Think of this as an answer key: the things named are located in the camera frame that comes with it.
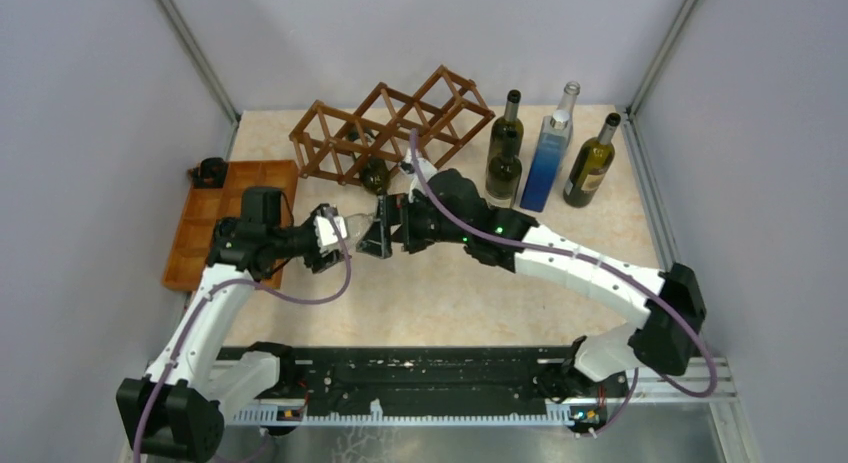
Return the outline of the small clear glass bottle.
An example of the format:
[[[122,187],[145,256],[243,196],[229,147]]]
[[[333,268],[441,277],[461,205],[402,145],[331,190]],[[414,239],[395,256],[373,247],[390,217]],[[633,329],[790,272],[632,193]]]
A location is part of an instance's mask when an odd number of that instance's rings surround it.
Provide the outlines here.
[[[376,221],[376,215],[371,213],[356,213],[343,217],[345,227],[345,243],[355,247],[368,233]]]

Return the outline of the green white-labelled wine bottle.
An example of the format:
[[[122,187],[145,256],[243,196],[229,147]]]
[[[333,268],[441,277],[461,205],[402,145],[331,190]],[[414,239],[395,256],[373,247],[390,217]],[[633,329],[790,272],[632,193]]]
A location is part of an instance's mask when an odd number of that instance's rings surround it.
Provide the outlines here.
[[[514,204],[522,175],[522,163],[518,157],[520,143],[518,132],[507,130],[500,151],[489,160],[485,190],[493,206],[511,208]]]

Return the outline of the blue square vodka bottle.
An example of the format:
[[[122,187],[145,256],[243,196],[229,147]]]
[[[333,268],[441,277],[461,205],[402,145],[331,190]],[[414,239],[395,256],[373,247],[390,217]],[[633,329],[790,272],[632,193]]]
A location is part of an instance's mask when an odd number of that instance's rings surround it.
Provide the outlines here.
[[[558,109],[544,117],[519,204],[522,209],[544,210],[572,133],[572,118],[567,110]]]

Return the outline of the clear glass wine bottle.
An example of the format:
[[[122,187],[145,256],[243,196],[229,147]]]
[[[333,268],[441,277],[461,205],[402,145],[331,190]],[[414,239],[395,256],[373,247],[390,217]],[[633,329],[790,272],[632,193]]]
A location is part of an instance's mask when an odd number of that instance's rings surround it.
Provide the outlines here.
[[[574,119],[574,108],[577,98],[581,92],[581,85],[577,81],[569,81],[564,85],[562,98],[557,105],[557,111],[563,111],[569,114],[571,119]]]

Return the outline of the olive green wine bottle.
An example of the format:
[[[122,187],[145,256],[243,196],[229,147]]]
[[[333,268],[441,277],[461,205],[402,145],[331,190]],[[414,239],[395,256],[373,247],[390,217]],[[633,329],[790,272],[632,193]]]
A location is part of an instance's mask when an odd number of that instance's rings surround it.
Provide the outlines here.
[[[621,115],[607,115],[596,137],[582,144],[563,189],[564,201],[572,207],[587,206],[600,188],[615,158],[612,139],[621,123]]]

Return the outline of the dark green labelled wine bottle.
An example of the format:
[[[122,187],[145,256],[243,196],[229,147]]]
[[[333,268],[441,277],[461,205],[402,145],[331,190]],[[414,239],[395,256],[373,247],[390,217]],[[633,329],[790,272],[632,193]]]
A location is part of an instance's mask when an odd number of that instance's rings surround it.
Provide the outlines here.
[[[513,143],[515,154],[520,153],[524,136],[524,125],[518,117],[520,101],[521,92],[518,89],[511,89],[507,94],[504,114],[492,125],[487,160],[500,154],[505,143]]]

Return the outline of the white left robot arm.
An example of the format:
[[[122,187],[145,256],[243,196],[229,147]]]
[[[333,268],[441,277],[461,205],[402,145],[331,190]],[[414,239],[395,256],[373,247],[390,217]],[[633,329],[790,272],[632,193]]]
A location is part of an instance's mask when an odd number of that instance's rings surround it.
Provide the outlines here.
[[[286,197],[279,188],[254,186],[241,196],[240,213],[219,220],[194,297],[174,334],[140,378],[116,393],[132,459],[154,455],[208,462],[226,425],[261,393],[292,394],[300,371],[281,344],[259,343],[218,377],[212,375],[236,316],[257,290],[306,304],[266,285],[280,260],[300,258],[314,273],[348,264],[353,237],[347,218],[329,204],[300,225],[285,226]]]

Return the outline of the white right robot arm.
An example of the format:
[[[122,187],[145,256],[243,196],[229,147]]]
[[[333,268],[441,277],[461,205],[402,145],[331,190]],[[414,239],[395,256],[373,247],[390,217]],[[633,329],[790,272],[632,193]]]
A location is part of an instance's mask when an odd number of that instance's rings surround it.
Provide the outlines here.
[[[380,196],[357,249],[388,258],[395,243],[413,254],[441,242],[462,245],[483,265],[559,284],[624,319],[619,327],[575,341],[563,381],[576,395],[641,366],[681,376],[705,350],[699,332],[706,309],[691,268],[675,263],[662,271],[580,246],[527,214],[489,205],[454,169],[427,183],[415,179],[407,193]]]

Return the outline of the brown wooden wine rack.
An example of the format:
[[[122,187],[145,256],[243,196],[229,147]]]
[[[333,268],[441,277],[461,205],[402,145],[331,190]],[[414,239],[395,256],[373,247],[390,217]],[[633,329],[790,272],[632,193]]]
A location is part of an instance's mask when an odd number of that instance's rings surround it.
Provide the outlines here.
[[[473,80],[441,65],[411,94],[380,82],[353,110],[316,100],[289,140],[300,177],[360,186],[372,160],[385,163],[390,176],[399,172],[411,132],[440,168],[494,117]]]

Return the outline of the brown wooden compartment tray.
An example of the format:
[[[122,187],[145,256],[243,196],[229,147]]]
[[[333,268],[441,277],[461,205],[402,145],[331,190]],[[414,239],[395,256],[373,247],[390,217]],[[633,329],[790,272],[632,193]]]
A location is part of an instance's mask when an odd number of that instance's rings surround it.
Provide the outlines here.
[[[175,232],[162,276],[162,285],[171,291],[193,292],[201,279],[206,257],[213,242],[218,220],[240,215],[241,197],[249,187],[279,188],[285,195],[281,222],[293,220],[291,208],[296,195],[298,167],[292,160],[228,162],[225,185],[220,189],[191,186]]]

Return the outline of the black object behind tray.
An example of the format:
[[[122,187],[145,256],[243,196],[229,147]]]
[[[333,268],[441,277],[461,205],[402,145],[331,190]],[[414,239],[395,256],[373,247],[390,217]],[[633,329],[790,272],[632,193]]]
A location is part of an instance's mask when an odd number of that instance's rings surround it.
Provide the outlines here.
[[[220,157],[202,160],[187,170],[191,186],[196,189],[220,189],[225,185],[229,163]]]

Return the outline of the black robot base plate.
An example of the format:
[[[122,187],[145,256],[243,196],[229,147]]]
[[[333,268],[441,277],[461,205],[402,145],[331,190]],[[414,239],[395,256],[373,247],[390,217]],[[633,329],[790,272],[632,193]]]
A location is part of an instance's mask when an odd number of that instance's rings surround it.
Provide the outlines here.
[[[571,368],[570,346],[285,347],[279,383],[262,399],[305,399],[307,415],[389,417],[541,415],[547,404],[626,394],[618,373],[593,382]]]

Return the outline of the aluminium frame rail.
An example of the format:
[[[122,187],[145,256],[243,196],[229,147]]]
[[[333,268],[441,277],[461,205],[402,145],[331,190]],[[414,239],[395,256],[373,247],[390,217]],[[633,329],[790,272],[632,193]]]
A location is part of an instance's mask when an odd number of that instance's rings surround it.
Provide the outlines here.
[[[626,113],[625,141],[654,250],[659,262],[667,267],[682,260],[681,240],[672,217],[672,190],[662,176],[659,150],[648,135],[648,107],[704,1],[681,0],[676,4],[673,18],[666,26],[634,95],[627,104],[617,107]],[[677,394],[672,404],[680,409],[695,406],[706,409],[713,445],[722,462],[760,462],[761,452],[754,441],[738,386],[732,375],[725,381],[730,386],[728,391],[718,390],[710,398]]]

